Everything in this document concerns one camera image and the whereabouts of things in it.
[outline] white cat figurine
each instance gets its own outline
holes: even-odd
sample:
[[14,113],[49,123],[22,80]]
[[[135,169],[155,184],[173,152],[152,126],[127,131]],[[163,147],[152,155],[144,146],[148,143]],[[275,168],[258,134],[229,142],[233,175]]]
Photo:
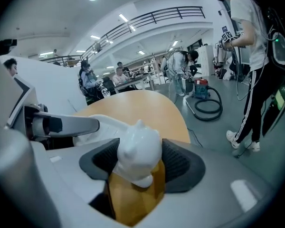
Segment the white cat figurine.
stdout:
[[118,162],[113,172],[139,187],[147,188],[153,182],[151,171],[161,159],[161,155],[159,132],[138,120],[120,139]]

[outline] round wooden tabletop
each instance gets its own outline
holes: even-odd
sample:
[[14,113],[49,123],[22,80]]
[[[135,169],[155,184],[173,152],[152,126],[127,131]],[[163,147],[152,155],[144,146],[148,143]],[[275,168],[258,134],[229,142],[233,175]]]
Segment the round wooden tabletop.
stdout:
[[[160,93],[135,90],[116,94],[89,105],[78,116],[103,114],[134,125],[139,119],[161,138],[190,143],[185,121],[171,100]],[[112,173],[109,190],[115,218],[118,222],[134,226],[146,217],[162,200],[165,191],[165,167],[162,160],[152,171],[153,183],[147,189],[139,188]]]

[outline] white stripe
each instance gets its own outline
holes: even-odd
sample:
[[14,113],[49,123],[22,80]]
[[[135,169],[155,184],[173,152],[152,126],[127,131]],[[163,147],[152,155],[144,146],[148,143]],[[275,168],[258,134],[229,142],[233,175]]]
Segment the white stripe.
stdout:
[[238,140],[239,136],[241,135],[243,129],[244,129],[244,126],[245,126],[245,123],[246,123],[246,120],[249,116],[249,112],[250,112],[250,108],[251,108],[251,105],[252,105],[252,93],[253,93],[253,88],[255,86],[255,81],[256,81],[256,77],[257,77],[257,74],[255,72],[255,70],[252,71],[252,79],[251,79],[251,91],[250,91],[250,96],[249,96],[249,102],[248,102],[248,107],[247,107],[247,111],[246,111],[246,114],[245,114],[245,117],[244,117],[244,120],[242,122],[242,125],[236,135],[236,137],[234,138],[234,140]]

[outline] black vacuum hose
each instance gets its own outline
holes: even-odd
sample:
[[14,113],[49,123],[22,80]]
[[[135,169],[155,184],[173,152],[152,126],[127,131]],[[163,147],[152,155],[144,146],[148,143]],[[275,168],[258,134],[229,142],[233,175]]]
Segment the black vacuum hose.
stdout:
[[[199,111],[199,112],[203,112],[203,113],[208,113],[208,114],[214,114],[214,113],[218,113],[216,116],[214,117],[200,117],[198,115],[196,115],[195,113],[193,114],[197,119],[201,120],[201,121],[205,121],[205,122],[208,122],[208,121],[213,121],[215,119],[218,119],[221,115],[222,115],[222,112],[223,112],[223,105],[222,105],[222,99],[220,98],[220,95],[218,93],[218,91],[215,89],[215,88],[212,88],[210,86],[207,86],[208,89],[211,89],[213,91],[215,91],[215,93],[217,93],[218,95],[218,98],[219,98],[219,101],[217,100],[213,100],[213,99],[205,99],[205,100],[199,100],[197,103],[195,103],[195,108]],[[205,102],[205,101],[213,101],[213,102],[216,102],[218,103],[218,109],[214,110],[214,111],[205,111],[203,109],[200,109],[198,107],[198,104],[201,103],[201,102]]]

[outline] balcony railing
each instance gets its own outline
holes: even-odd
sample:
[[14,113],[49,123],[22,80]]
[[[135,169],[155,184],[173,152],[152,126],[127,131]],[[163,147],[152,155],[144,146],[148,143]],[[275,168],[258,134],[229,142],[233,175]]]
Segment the balcony railing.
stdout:
[[135,31],[145,25],[157,24],[158,22],[166,19],[174,19],[184,17],[204,17],[202,7],[196,6],[183,6],[174,7],[168,9],[156,10],[150,13],[140,15],[134,19],[125,22],[114,29],[107,32],[105,35],[101,36],[97,42],[92,44],[85,53],[82,54],[83,58],[87,56],[90,58],[92,55],[96,55],[97,52],[101,51],[104,47],[112,44],[114,40],[119,37],[125,36],[130,33],[135,33]]

